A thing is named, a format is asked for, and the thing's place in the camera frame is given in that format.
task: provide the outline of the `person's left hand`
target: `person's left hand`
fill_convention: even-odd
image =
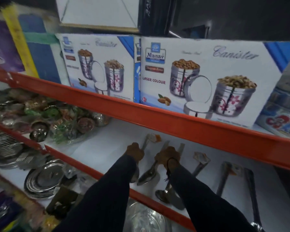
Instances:
[[[134,142],[127,146],[127,150],[124,155],[132,156],[135,162],[138,164],[140,160],[144,157],[144,151],[139,148],[139,144]]]

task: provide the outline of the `white shelf surface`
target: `white shelf surface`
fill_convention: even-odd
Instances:
[[[18,189],[24,191],[24,182],[29,173],[29,170],[21,170],[19,168],[13,168],[13,169],[1,169],[0,168],[0,175],[10,181],[14,186],[16,186]],[[47,207],[52,199],[39,199],[36,200],[40,205],[43,207]]]
[[[197,178],[208,185],[214,192],[216,192],[219,184],[221,164],[224,161],[229,161],[251,169],[255,174],[257,200],[264,230],[271,232],[290,232],[290,199],[272,165],[116,119],[113,119],[109,125],[99,128],[95,132],[95,135],[88,140],[74,144],[70,148],[69,146],[45,144],[105,174],[126,151],[128,145],[132,142],[137,142],[141,146],[148,133],[160,134],[162,142],[148,144],[145,150],[145,156],[139,162],[140,176],[151,167],[154,162],[154,156],[160,151],[164,141],[170,140],[170,145],[175,148],[178,148],[180,143],[185,143],[186,146],[180,162],[190,172],[197,166],[197,161],[192,158],[195,151],[204,152],[211,159],[211,162]],[[164,181],[166,178],[166,170],[163,166],[159,166],[158,172],[159,175],[151,182],[142,186],[137,186],[136,183],[133,183],[130,184],[130,187],[161,203],[156,198],[155,191],[166,187],[167,183]],[[252,222],[253,211],[251,199],[243,177],[229,176],[222,197],[237,207],[245,215],[247,220]],[[168,204],[166,206],[189,217],[186,210],[181,211]]]

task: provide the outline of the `person's arm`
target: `person's arm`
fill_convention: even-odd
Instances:
[[[91,186],[81,202],[53,232],[120,231],[122,232],[129,198],[129,183],[136,163],[144,156],[137,143],[127,147],[108,172]]]
[[[207,185],[181,166],[180,155],[174,152],[176,152],[174,148],[168,148],[157,154],[156,160],[166,169],[169,168],[170,183],[181,197],[197,232],[255,231],[236,207],[217,196]]]

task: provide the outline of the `green tape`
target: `green tape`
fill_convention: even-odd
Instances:
[[[26,42],[44,45],[58,44],[59,40],[52,33],[24,32]]]

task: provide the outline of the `orange metal shelf beam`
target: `orange metal shelf beam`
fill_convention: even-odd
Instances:
[[[29,147],[35,148],[37,150],[41,150],[44,154],[48,153],[58,159],[61,159],[62,161],[66,162],[67,164],[70,164],[71,166],[81,170],[82,172],[92,176],[93,178],[99,180],[103,174],[90,168],[89,166],[82,164],[81,162],[71,158],[70,156],[67,156],[47,145],[45,145],[45,149],[46,150],[42,150],[41,146],[39,143],[32,141],[24,136],[22,136],[20,133],[12,131],[11,129],[8,129],[6,127],[4,127],[4,125],[0,124],[0,130],[11,135],[12,137],[14,137],[15,139],[19,140],[20,142],[25,143],[26,145],[28,145]],[[129,196],[132,199],[135,199],[136,201],[146,205],[147,207],[155,210],[156,212],[168,217],[169,219],[177,222],[178,224],[195,231],[195,228],[191,222],[191,220],[187,217],[185,217],[184,215],[156,202],[155,200],[135,191],[130,189],[130,193]]]
[[[290,139],[74,89],[19,73],[11,73],[11,77],[8,81],[11,87],[21,87],[179,138],[290,169]]]

